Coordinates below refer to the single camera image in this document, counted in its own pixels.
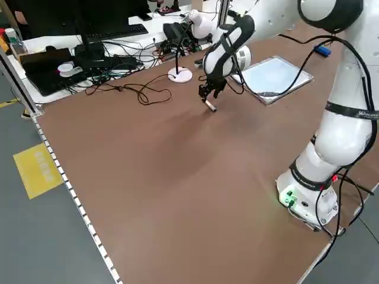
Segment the bottle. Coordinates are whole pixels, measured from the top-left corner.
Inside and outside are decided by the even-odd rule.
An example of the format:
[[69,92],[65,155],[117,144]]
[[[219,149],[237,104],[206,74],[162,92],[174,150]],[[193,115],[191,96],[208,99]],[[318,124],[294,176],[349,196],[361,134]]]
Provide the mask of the bottle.
[[25,44],[20,40],[16,31],[13,28],[7,28],[5,30],[5,33],[9,38],[9,46],[12,50],[14,57],[16,57],[18,61],[20,61],[20,56],[28,53]]

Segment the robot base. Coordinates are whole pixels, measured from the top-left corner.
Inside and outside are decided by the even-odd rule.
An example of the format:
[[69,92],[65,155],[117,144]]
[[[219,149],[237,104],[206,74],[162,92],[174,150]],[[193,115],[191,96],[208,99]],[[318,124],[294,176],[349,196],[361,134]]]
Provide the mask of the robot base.
[[[316,201],[319,191],[311,191],[301,186],[287,170],[277,180],[279,201],[291,212],[307,222],[312,227],[320,228],[316,217]],[[338,213],[337,194],[330,186],[321,193],[318,202],[318,216],[322,225],[326,225]]]

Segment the black strap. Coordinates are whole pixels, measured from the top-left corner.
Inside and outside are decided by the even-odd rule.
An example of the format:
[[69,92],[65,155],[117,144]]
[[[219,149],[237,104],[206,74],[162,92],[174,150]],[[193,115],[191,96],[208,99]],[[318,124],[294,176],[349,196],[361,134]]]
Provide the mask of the black strap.
[[291,164],[290,166],[291,174],[294,177],[294,179],[304,186],[307,189],[310,189],[311,191],[322,191],[323,189],[327,189],[332,185],[332,180],[326,180],[324,182],[314,182],[312,180],[307,179],[305,176],[303,176],[297,166],[296,166],[296,160]]
[[220,42],[222,46],[224,47],[226,54],[228,54],[229,56],[233,56],[236,54],[236,51],[227,43],[225,34],[223,34],[220,37]]
[[366,109],[350,108],[348,106],[327,102],[325,109],[335,114],[341,114],[346,117],[360,118],[362,120],[379,120],[379,111],[368,111]]

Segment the floor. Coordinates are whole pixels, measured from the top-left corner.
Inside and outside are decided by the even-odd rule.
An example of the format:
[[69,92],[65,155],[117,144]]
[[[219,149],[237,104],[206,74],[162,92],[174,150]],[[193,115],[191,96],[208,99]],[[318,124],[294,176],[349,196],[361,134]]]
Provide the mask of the floor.
[[[0,102],[14,98],[3,76],[0,89]],[[12,155],[41,140],[32,123],[20,118],[22,110],[20,104],[0,108],[0,282],[114,283],[64,185],[28,199]],[[379,237],[378,211],[375,196],[362,220]],[[303,283],[379,283],[378,243],[357,221]]]

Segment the brown table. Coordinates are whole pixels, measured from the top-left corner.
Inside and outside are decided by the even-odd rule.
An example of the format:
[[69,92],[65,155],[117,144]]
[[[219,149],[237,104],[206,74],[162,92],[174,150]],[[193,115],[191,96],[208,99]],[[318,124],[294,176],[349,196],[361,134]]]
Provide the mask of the brown table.
[[[306,39],[320,31],[298,25]],[[252,45],[254,61],[279,55],[299,66],[312,45],[283,38]],[[315,81],[266,107],[247,92],[220,94],[212,114],[198,97],[194,54],[180,60],[194,79],[168,88],[165,104],[142,106],[136,94],[79,93],[46,106],[38,118],[124,283],[296,283],[327,244],[277,201],[275,179],[319,125],[341,48],[314,56]],[[146,83],[174,65],[113,81]],[[150,100],[165,93],[146,92]],[[376,147],[352,171],[371,188]],[[345,222],[358,206],[346,185]]]

